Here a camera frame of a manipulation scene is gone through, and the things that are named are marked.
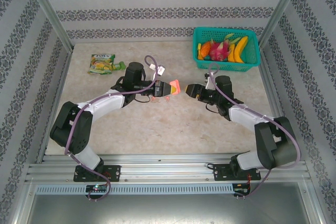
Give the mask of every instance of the green plastic basket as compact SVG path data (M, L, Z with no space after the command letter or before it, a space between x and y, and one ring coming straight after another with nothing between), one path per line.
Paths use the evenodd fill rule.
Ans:
M230 39L235 39L237 37L248 36L248 42L241 53L241 59L245 63L232 63L232 62L221 62L221 61L210 61L210 60L198 60L197 59L197 45L198 43L206 43L213 39L216 42L223 41L225 36L233 33L234 36ZM246 72L252 67L260 65L260 51L258 47L257 36L254 31L251 30L240 30L240 29L228 29L228 28L215 28L215 27L196 27L194 30L193 39L193 57L197 63L198 68L207 69L208 66L215 62L219 65L220 70L227 71L241 71Z

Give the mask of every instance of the enclosure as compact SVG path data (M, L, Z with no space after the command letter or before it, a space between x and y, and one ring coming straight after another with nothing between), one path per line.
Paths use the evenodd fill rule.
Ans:
M335 0L0 2L0 223L336 222ZM273 169L246 200L207 164L254 151L254 132L184 92L207 73L193 60L196 27L255 32L259 67L218 74L250 108L288 118L301 149L296 167ZM165 67L160 80L181 87L92 125L92 149L121 166L101 202L87 200L95 183L74 182L77 164L49 137L65 102L90 101L124 76L87 74L93 54L115 54L126 65L151 55ZM145 65L145 72L150 79L153 71Z

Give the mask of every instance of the striped wall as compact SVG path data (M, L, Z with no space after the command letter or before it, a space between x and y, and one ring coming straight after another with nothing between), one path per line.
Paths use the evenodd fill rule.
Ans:
M259 36L279 0L50 0L72 43L190 40L197 26Z
M327 223L336 223L335 0L291 0L265 58Z
M68 54L37 0L0 0L0 30L0 223L7 223Z

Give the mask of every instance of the marble-pattern surface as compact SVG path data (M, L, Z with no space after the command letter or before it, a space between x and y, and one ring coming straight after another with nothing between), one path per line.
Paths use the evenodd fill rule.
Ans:
M237 153L255 149L254 133L210 113L205 104L184 93L190 83L204 83L206 70L192 59L192 42L120 42L76 44L60 99L79 103L104 94L124 71L111 75L87 74L91 54L115 54L126 65L152 55L166 71L160 80L180 81L181 93L150 103L133 101L95 122L89 144L98 154ZM145 66L147 77L153 73ZM235 97L250 108L271 115L259 69L247 72L221 71L230 76ZM64 148L49 141L46 154L63 154Z

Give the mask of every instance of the dragon fruit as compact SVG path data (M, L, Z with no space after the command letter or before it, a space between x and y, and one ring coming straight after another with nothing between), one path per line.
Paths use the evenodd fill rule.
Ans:
M226 39L224 42L221 42L221 43L214 42L213 40L211 40L210 44L211 44L211 49L210 49L209 55L211 57L211 60L223 61L230 54L230 51L228 51L228 47L229 47L228 39Z

